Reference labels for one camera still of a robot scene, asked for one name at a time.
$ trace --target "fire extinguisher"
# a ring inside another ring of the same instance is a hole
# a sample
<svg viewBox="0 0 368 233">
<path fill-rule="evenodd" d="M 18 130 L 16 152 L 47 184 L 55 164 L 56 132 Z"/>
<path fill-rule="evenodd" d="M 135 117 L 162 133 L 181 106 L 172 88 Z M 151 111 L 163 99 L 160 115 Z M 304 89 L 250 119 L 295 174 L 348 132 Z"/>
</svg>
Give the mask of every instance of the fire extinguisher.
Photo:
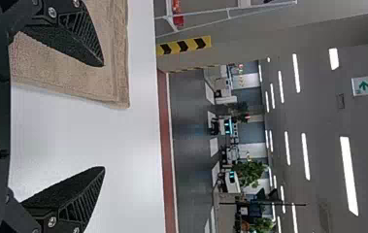
<svg viewBox="0 0 368 233">
<path fill-rule="evenodd" d="M 181 13 L 181 0 L 174 0 L 172 4 L 172 12 L 174 14 Z M 174 24 L 178 27 L 184 26 L 184 17 L 174 17 Z"/>
</svg>

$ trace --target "warning stripe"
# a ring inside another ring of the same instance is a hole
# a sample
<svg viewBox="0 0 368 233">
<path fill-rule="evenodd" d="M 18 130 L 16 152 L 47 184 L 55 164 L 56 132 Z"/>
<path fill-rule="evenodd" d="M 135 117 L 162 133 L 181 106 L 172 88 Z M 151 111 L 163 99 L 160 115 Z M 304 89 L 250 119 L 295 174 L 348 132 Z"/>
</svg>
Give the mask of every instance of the warning stripe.
<svg viewBox="0 0 368 233">
<path fill-rule="evenodd" d="M 203 50 L 212 46 L 211 36 L 168 42 L 156 46 L 156 55 L 178 54 L 192 50 Z"/>
<path fill-rule="evenodd" d="M 196 67 L 190 67 L 190 68 L 185 68 L 185 69 L 181 69 L 181 70 L 168 71 L 167 73 L 176 74 L 176 73 L 181 73 L 181 72 L 185 72 L 185 71 L 202 70 L 202 69 L 214 68 L 214 67 L 218 67 L 218 66 L 220 66 L 220 65 L 196 66 Z"/>
</svg>

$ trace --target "ceiling light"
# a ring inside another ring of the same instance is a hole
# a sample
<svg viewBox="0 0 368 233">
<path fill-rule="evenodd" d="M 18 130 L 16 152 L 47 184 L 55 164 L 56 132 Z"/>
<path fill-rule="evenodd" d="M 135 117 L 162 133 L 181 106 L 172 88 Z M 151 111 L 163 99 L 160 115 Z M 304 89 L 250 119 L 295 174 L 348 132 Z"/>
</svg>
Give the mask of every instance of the ceiling light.
<svg viewBox="0 0 368 233">
<path fill-rule="evenodd" d="M 281 185 L 281 200 L 283 201 L 283 203 L 284 203 L 284 201 L 285 201 L 285 196 L 284 196 L 284 187 Z M 283 213 L 285 214 L 286 213 L 286 207 L 285 207 L 285 205 L 283 205 Z"/>
<path fill-rule="evenodd" d="M 293 61 L 293 73 L 295 74 L 296 93 L 300 93 L 301 92 L 301 82 L 299 80 L 298 56 L 296 55 L 296 53 L 292 55 L 292 61 Z"/>
<path fill-rule="evenodd" d="M 265 129 L 265 144 L 266 144 L 266 149 L 269 149 L 269 138 L 268 138 L 268 130 Z"/>
<path fill-rule="evenodd" d="M 274 85 L 272 83 L 271 83 L 271 98 L 272 98 L 272 108 L 275 109 Z"/>
<path fill-rule="evenodd" d="M 294 233 L 298 233 L 298 220 L 296 219 L 296 208 L 292 203 L 292 220 L 293 220 L 293 231 Z"/>
<path fill-rule="evenodd" d="M 287 131 L 284 133 L 285 137 L 285 150 L 286 150 L 286 163 L 290 166 L 290 151 L 289 151 L 289 136 L 287 135 Z"/>
<path fill-rule="evenodd" d="M 278 80 L 280 82 L 281 103 L 284 103 L 283 73 L 281 71 L 278 71 Z"/>
<path fill-rule="evenodd" d="M 358 203 L 356 199 L 355 178 L 353 176 L 350 138 L 340 137 L 341 153 L 344 162 L 345 184 L 347 187 L 348 206 L 350 211 L 358 216 Z"/>
<path fill-rule="evenodd" d="M 259 71 L 259 80 L 262 83 L 262 67 L 260 66 L 260 64 L 258 65 L 258 71 Z"/>
<path fill-rule="evenodd" d="M 281 227 L 281 218 L 278 216 L 278 233 L 283 233 L 282 227 Z"/>
<path fill-rule="evenodd" d="M 277 188 L 277 176 L 274 175 L 274 188 Z"/>
<path fill-rule="evenodd" d="M 269 142 L 271 145 L 271 152 L 274 151 L 274 141 L 272 140 L 272 130 L 269 130 Z"/>
<path fill-rule="evenodd" d="M 268 97 L 268 91 L 265 91 L 265 99 L 266 99 L 266 113 L 269 114 L 269 97 Z"/>
<path fill-rule="evenodd" d="M 276 221 L 277 218 L 275 217 L 275 203 L 272 203 L 272 221 Z"/>
<path fill-rule="evenodd" d="M 268 167 L 268 173 L 269 173 L 269 185 L 272 186 L 273 181 L 272 181 L 272 169 L 271 169 L 271 167 Z"/>
<path fill-rule="evenodd" d="M 338 49 L 334 48 L 329 50 L 329 61 L 332 70 L 336 70 L 339 67 Z"/>
<path fill-rule="evenodd" d="M 301 134 L 301 140 L 302 140 L 302 151 L 304 154 L 305 178 L 308 181 L 310 181 L 311 180 L 310 162 L 308 158 L 307 135 L 305 133 Z"/>
</svg>

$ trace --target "desk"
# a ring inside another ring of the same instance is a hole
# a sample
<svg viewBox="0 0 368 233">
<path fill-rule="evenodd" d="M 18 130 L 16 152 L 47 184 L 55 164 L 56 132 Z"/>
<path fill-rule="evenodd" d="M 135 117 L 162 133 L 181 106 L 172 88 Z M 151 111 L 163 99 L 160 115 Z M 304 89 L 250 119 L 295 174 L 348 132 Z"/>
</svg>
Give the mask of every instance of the desk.
<svg viewBox="0 0 368 233">
<path fill-rule="evenodd" d="M 152 4 L 129 1 L 130 109 L 31 86 L 12 90 L 10 187 L 18 200 L 106 167 L 87 233 L 165 232 Z"/>
</svg>

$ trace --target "green plant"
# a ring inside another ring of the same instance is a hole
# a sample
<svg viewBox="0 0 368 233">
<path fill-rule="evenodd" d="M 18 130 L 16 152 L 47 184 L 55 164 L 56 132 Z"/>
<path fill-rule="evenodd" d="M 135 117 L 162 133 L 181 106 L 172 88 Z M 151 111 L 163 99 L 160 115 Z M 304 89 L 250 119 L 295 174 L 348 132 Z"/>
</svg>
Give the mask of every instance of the green plant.
<svg viewBox="0 0 368 233">
<path fill-rule="evenodd" d="M 252 187 L 258 187 L 258 179 L 261 178 L 262 173 L 265 171 L 266 165 L 261 162 L 246 162 L 235 164 L 233 170 L 238 175 L 240 186 L 246 187 L 251 185 Z"/>
<path fill-rule="evenodd" d="M 250 108 L 248 103 L 245 102 L 245 101 L 239 102 L 239 103 L 234 103 L 234 104 L 229 104 L 228 107 L 232 110 L 236 110 L 238 113 L 245 113 Z"/>
<path fill-rule="evenodd" d="M 234 122 L 248 123 L 248 116 L 249 114 L 240 114 L 237 116 L 233 116 L 232 119 L 234 120 Z"/>
<path fill-rule="evenodd" d="M 269 233 L 274 228 L 274 222 L 267 217 L 261 217 L 254 220 L 251 225 L 250 232 L 256 231 L 256 233 Z"/>
</svg>

